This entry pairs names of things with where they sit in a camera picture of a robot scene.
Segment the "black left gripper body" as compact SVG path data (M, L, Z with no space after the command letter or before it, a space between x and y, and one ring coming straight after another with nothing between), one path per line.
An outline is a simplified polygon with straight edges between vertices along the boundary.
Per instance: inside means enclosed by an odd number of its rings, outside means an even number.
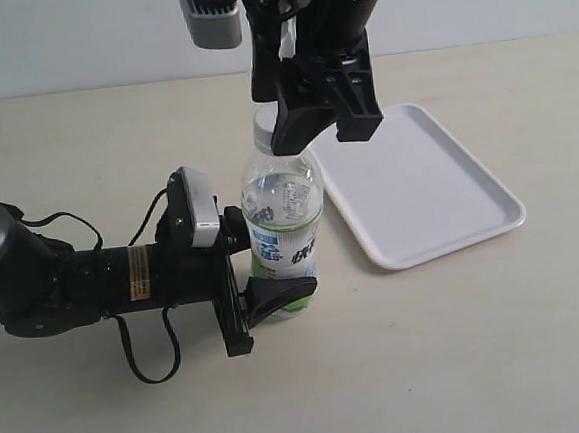
M228 356L244 356L253 349L254 340L244 320L243 308L232 268L226 239L221 232L211 248L192 248L182 225L182 185L178 171L167 181L167 205L155 232L155 247L160 260L160 280L164 298L174 305L209 301L223 337Z

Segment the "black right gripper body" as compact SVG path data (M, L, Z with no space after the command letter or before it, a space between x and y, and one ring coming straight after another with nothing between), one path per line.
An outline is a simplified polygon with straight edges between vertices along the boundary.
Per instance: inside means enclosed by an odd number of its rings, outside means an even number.
M326 72L348 59L369 59L366 24L333 22L326 27L287 25L252 31L251 98L272 103L279 95L326 95Z

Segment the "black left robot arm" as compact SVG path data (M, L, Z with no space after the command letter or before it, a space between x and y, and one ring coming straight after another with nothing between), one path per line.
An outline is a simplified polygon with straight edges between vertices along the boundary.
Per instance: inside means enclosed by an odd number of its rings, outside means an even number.
M183 167L162 190L166 209L150 245L77 251L43 237L37 222L0 202L0 323L12 336L52 337L104 318L210 302L228 355L253 348L249 333L281 307L313 294L315 278L253 277L239 288L232 255L250 248L237 207L220 209L210 181Z

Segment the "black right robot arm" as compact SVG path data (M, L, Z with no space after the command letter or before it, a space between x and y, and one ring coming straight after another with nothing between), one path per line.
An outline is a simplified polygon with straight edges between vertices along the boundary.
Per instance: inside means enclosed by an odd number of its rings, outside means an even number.
M383 119L366 26L378 0L241 0L252 40L252 99L275 103L271 151L297 155L336 126L371 139Z

